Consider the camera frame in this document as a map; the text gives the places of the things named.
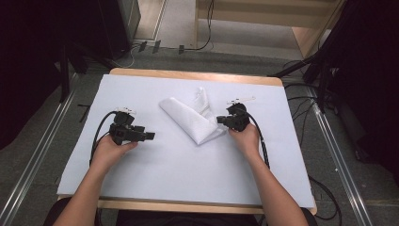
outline white paper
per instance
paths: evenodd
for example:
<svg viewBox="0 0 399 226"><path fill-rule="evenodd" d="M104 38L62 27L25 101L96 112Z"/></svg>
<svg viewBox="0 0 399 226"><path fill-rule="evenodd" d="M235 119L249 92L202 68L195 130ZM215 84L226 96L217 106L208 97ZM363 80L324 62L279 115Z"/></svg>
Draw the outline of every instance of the white paper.
<svg viewBox="0 0 399 226"><path fill-rule="evenodd" d="M245 106L261 127L272 172L299 206L314 207L283 87L124 75L104 76L57 194L71 195L79 186L103 117L116 107L128 107L137 112L133 125L145 126L155 138L140 142L108 172L102 196L261 204L249 165L228 134L198 146L158 105L167 97L190 103L198 87L206 89L215 116L228 115L227 101L256 97ZM100 135L112 120L105 121Z"/></svg>

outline table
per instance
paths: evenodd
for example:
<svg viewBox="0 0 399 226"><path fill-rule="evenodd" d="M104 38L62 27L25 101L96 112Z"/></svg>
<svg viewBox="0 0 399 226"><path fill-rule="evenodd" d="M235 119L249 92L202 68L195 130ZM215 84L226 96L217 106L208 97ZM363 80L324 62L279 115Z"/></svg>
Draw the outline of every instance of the table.
<svg viewBox="0 0 399 226"><path fill-rule="evenodd" d="M243 76L221 73L186 73L173 71L154 71L154 70L132 70L132 69L114 69L110 74L117 75L134 75L142 77L156 77L156 78L173 78L185 80L198 81L217 81L229 83L247 83L253 85L267 85L273 87L281 87L281 81L278 78L260 77L260 76ZM62 187L64 179L61 180L60 187ZM228 204L228 203L199 203L199 202L174 202L174 201L156 201L143 200L131 198L104 198L99 200L99 207L101 208L116 208L116 209L132 209L132 210L168 210L179 212L212 212L212 213L237 213L237 214L262 214L263 209L260 205L242 205L242 204Z"/></svg>
<svg viewBox="0 0 399 226"><path fill-rule="evenodd" d="M198 19L207 19L210 0L197 0ZM212 20L291 26L303 57L339 18L344 0L215 0Z"/></svg>

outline gray floor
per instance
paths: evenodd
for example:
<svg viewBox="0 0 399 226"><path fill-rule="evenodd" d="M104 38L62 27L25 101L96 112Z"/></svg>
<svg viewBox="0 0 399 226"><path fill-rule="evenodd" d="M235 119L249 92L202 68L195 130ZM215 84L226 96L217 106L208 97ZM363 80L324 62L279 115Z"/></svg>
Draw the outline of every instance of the gray floor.
<svg viewBox="0 0 399 226"><path fill-rule="evenodd" d="M153 55L151 48L142 53L134 52L135 64L133 68L180 70L194 72L241 73L251 75L267 75L282 69L287 59L267 58L259 56L237 56L218 53L187 52L178 55L177 50L162 49ZM12 225L41 225L51 205L56 201L56 188L62 171L79 138L84 126L79 122L85 109L78 106L90 105L101 77L107 73L102 66L89 62L88 74L80 75L76 93L72 104L61 123L58 132L49 148L47 155L29 188L24 201ZM300 80L300 72L284 78L283 81ZM304 88L293 87L287 89L287 96L307 95ZM32 117L17 139L0 151L0 206L4 206L9 192L22 174L29 158L38 144L49 120L56 111L59 89L49 97L43 107ZM290 102L294 112L302 101ZM309 104L303 105L300 111L306 110ZM339 145L343 151L348 167L354 175L361 195L367 203L367 208L375 225L399 225L399 191L392 181L391 175L379 165L364 165L354 156L354 148L343 129L341 121L328 110L327 118L330 122ZM303 118L295 121L298 137L302 134ZM343 225L357 225L350 201L343 189L343 183L327 149L320 126L311 112L305 123L302 153L309 175L325 184L336 197L343 213ZM334 206L328 196L316 185L312 184L313 194L318 206L318 215L331 216ZM105 225L112 225L115 211L105 211ZM338 225L337 218L329 221L319 220L319 225Z"/></svg>

